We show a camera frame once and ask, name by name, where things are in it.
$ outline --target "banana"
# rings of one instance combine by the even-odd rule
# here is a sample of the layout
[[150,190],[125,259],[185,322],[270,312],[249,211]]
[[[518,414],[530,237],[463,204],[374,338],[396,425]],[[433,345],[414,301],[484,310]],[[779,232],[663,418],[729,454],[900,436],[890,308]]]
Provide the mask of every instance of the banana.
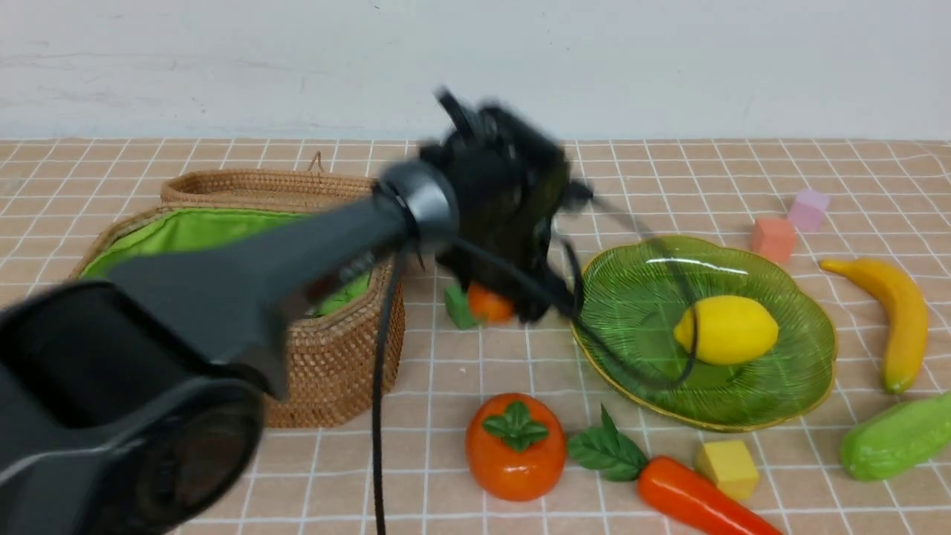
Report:
[[928,343],[928,306],[922,290],[896,266],[874,258],[827,259],[825,271],[844,276],[884,308],[890,325],[884,355],[884,388],[898,394],[918,377]]

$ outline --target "orange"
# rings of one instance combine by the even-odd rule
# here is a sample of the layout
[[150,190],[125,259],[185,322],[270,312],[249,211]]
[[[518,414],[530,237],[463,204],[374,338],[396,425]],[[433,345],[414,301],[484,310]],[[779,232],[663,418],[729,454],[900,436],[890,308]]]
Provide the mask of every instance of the orange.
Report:
[[511,301],[476,283],[469,284],[466,298],[469,311],[480,323],[505,323],[515,316],[515,306]]

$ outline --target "cucumber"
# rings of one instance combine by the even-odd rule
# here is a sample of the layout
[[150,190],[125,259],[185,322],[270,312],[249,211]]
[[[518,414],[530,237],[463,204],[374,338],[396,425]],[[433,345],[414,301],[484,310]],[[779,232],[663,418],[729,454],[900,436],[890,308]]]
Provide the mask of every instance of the cucumber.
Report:
[[951,392],[899,403],[853,427],[839,457],[858,481],[881,481],[924,463],[951,444]]

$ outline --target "lemon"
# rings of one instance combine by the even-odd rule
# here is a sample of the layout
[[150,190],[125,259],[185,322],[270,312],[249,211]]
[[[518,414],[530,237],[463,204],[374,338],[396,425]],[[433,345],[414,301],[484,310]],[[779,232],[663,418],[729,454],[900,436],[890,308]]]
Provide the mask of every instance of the lemon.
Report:
[[[765,355],[779,339],[779,325],[760,303],[738,295],[718,295],[696,304],[700,336],[697,358],[715,366],[734,366]],[[673,338],[685,351],[693,345],[693,308],[684,312]]]

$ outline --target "black cable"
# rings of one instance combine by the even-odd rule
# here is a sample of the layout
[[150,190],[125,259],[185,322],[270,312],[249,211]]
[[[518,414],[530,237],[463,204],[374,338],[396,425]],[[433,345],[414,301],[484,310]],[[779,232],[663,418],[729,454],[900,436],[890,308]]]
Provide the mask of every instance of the black cable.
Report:
[[[632,379],[634,379],[638,383],[641,383],[643,385],[646,385],[648,387],[652,387],[655,389],[675,389],[675,388],[678,388],[680,385],[682,385],[690,376],[690,373],[693,371],[693,365],[696,361],[697,338],[698,338],[696,336],[696,333],[698,332],[696,310],[694,310],[693,311],[694,313],[691,314],[691,317],[693,319],[694,336],[693,336],[693,343],[691,344],[691,348],[690,348],[690,353],[688,355],[687,365],[684,367],[684,371],[680,374],[679,377],[677,377],[674,380],[658,381],[654,378],[648,377],[647,375],[642,373],[640,370],[636,370],[631,367],[628,367],[628,365],[624,362],[624,360],[620,356],[618,356],[607,345],[607,343],[605,343],[604,340],[602,340],[601,337],[597,335],[597,333],[595,333],[590,327],[588,327],[587,324],[585,324],[581,320],[580,310],[577,310],[575,309],[575,307],[566,303],[558,303],[557,302],[558,299],[555,298],[551,292],[549,292],[540,284],[538,284],[535,280],[533,280],[532,277],[525,274],[524,272],[519,270],[517,267],[513,266],[511,263],[506,262],[502,258],[499,258],[498,256],[495,256],[491,252],[483,248],[480,248],[479,246],[475,244],[467,242],[458,236],[453,238],[452,243],[455,247],[465,249],[469,251],[470,253],[472,253],[473,255],[478,256],[482,260],[495,264],[499,269],[502,269],[505,272],[507,272],[509,275],[515,278],[519,283],[521,283],[528,291],[534,294],[535,298],[544,301],[545,303],[547,303],[548,305],[552,307],[555,307],[555,309],[557,309],[563,316],[566,316],[569,319],[571,319],[578,330],[580,330],[585,336],[591,338],[597,345],[601,347],[601,349],[604,350],[605,353],[608,354],[609,358],[611,358],[614,361],[614,363],[618,366],[619,371],[621,371],[622,373],[629,373],[630,375],[633,375],[634,377],[632,377]],[[658,244],[654,244],[654,245],[656,247],[660,247],[663,250],[663,246],[658,246]],[[566,250],[569,251],[572,269],[573,271],[575,271],[575,273],[573,273],[575,287],[578,288],[579,283],[582,280],[580,263],[577,262],[577,257],[574,256],[574,251],[572,248],[568,248]],[[692,299],[689,299],[688,306],[692,307],[694,303],[695,302]]]
[[373,414],[372,414],[372,440],[373,440],[373,502],[374,510],[377,515],[377,534],[386,535],[386,515],[383,512],[383,370],[386,361],[386,342],[390,333],[390,316],[393,312],[393,302],[397,298],[397,288],[399,287],[399,277],[403,271],[403,265],[406,258],[414,250],[418,250],[417,244],[412,241],[405,242],[397,252],[393,263],[393,272],[390,275],[390,284],[386,287],[386,296],[383,298],[383,308],[379,316],[379,332],[377,333],[377,358],[373,368]]
[[[606,205],[601,203],[600,200],[594,199],[593,196],[588,200],[593,201],[601,207]],[[632,377],[638,383],[645,385],[647,387],[657,388],[657,389],[675,389],[682,385],[687,378],[690,376],[690,373],[693,371],[693,366],[696,362],[697,354],[697,344],[698,344],[698,318],[695,308],[696,299],[694,298],[693,292],[690,290],[689,282],[687,281],[686,276],[680,271],[680,268],[676,266],[676,262],[673,262],[673,257],[670,255],[670,252],[664,247],[663,243],[655,239],[650,231],[644,228],[636,228],[635,231],[638,231],[641,234],[649,235],[650,239],[648,243],[651,247],[658,249],[664,258],[670,259],[668,262],[670,270],[673,272],[673,278],[680,286],[681,292],[684,298],[688,302],[688,307],[693,308],[693,313],[691,314],[693,321],[693,341],[691,343],[690,352],[688,355],[687,365],[684,366],[683,372],[674,380],[661,380],[657,381],[647,375],[641,373],[639,370],[628,367],[624,360],[617,355],[604,340],[597,335],[584,321],[581,320],[581,309],[584,304],[584,281],[583,274],[581,272],[581,263],[578,261],[577,254],[575,254],[574,247],[571,242],[560,235],[555,235],[558,241],[562,244],[562,247],[565,248],[565,252],[568,256],[569,264],[571,265],[572,277],[574,279],[573,284],[573,301],[571,303],[559,303],[559,299],[555,294],[542,285],[537,283],[528,274],[522,272],[518,267],[514,266],[512,263],[492,254],[491,252],[480,248],[479,246],[468,242],[462,239],[459,236],[454,236],[451,239],[453,246],[469,251],[474,256],[481,258],[482,260],[495,264],[496,267],[507,272],[510,276],[516,279],[522,286],[524,286],[528,291],[530,291],[536,299],[539,299],[551,307],[554,307],[561,315],[569,318],[574,323],[575,327],[582,332],[585,336],[593,340],[598,346],[600,346],[609,358],[611,358],[614,363],[618,366],[618,370],[622,373],[630,373],[635,376]],[[386,289],[386,295],[383,300],[383,307],[380,316],[380,325],[379,332],[377,333],[377,354],[376,361],[374,362],[374,371],[373,371],[373,414],[372,414],[372,441],[373,441],[373,495],[374,495],[374,510],[376,512],[377,519],[377,534],[386,535],[386,515],[384,513],[383,507],[383,437],[382,437],[382,398],[383,398],[383,370],[386,358],[386,342],[389,336],[390,330],[390,316],[393,311],[393,302],[396,300],[396,293],[399,284],[399,277],[402,273],[403,266],[405,264],[406,258],[414,250],[417,251],[418,255],[418,245],[415,241],[405,242],[399,249],[393,266],[393,273],[391,275],[390,283]]]

